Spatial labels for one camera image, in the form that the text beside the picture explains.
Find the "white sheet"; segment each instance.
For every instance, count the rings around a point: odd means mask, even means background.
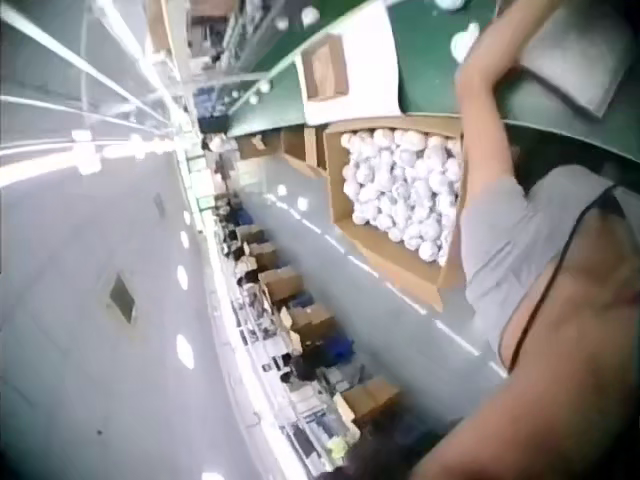
[[[304,116],[308,125],[354,118],[401,115],[398,105],[398,58],[387,8],[373,2],[328,33],[341,35],[347,64],[349,94],[309,102],[300,55],[296,57]]]

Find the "table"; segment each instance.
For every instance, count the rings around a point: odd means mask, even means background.
[[[348,3],[355,6],[361,2],[352,0]],[[471,21],[486,26],[494,11],[494,0],[471,0],[464,10],[453,14],[439,11],[433,3],[424,0],[406,0],[389,7],[398,54],[398,95],[403,112],[458,114],[453,88],[457,66],[449,51],[451,37]],[[282,44],[274,50],[278,54],[290,53],[297,47],[293,44],[296,41],[300,39],[295,35],[283,36],[279,40]],[[640,59],[627,72],[601,120],[575,110],[527,74],[515,75],[505,81],[500,88],[499,103],[507,124],[577,138],[640,162]],[[264,96],[261,103],[245,103],[234,112],[229,135],[302,123],[300,87],[295,66],[291,64],[273,78],[272,92]]]

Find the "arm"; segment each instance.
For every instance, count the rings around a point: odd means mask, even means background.
[[[493,90],[562,0],[518,0],[480,36],[456,77],[469,167],[467,202],[513,177],[507,134]]]

